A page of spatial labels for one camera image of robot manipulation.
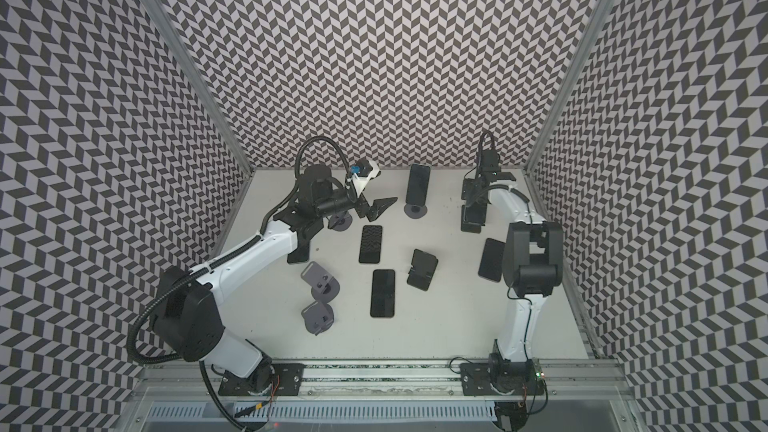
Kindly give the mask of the green-edged phone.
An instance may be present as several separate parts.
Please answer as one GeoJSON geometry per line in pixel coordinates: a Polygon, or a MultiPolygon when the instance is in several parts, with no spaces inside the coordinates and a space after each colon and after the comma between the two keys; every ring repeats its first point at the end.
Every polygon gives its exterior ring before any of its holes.
{"type": "Polygon", "coordinates": [[[411,206],[424,207],[428,194],[431,168],[427,165],[412,164],[409,170],[406,190],[406,203],[411,206]]]}

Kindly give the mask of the dark phone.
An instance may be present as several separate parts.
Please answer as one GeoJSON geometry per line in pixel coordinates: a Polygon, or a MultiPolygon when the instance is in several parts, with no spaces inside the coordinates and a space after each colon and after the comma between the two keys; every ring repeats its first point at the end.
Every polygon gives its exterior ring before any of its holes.
{"type": "Polygon", "coordinates": [[[484,203],[473,203],[464,206],[463,222],[472,226],[484,226],[486,221],[487,205],[484,203]]]}

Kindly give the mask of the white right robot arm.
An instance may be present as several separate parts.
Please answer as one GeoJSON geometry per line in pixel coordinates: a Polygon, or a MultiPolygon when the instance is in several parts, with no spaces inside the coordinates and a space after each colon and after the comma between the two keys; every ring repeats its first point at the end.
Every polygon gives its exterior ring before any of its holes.
{"type": "Polygon", "coordinates": [[[562,283],[562,226],[536,211],[514,175],[502,170],[493,148],[477,153],[475,175],[464,180],[462,199],[462,231],[481,232],[490,206],[508,222],[506,239],[488,242],[481,259],[500,271],[508,304],[488,357],[489,386],[500,395],[536,393],[540,374],[534,371],[531,339],[547,298],[562,283]]]}

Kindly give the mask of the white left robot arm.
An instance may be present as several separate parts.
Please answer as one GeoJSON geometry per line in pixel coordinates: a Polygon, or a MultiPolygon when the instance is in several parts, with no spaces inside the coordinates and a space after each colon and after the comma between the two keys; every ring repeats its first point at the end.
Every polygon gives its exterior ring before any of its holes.
{"type": "Polygon", "coordinates": [[[364,195],[380,173],[378,164],[367,159],[348,167],[342,180],[327,165],[307,167],[252,238],[189,270],[166,271],[156,297],[131,333],[148,325],[177,359],[212,365],[244,380],[250,392],[265,392],[274,376],[270,357],[227,329],[221,306],[260,271],[308,244],[331,217],[354,210],[375,221],[394,202],[391,198],[369,202],[364,195]]]}

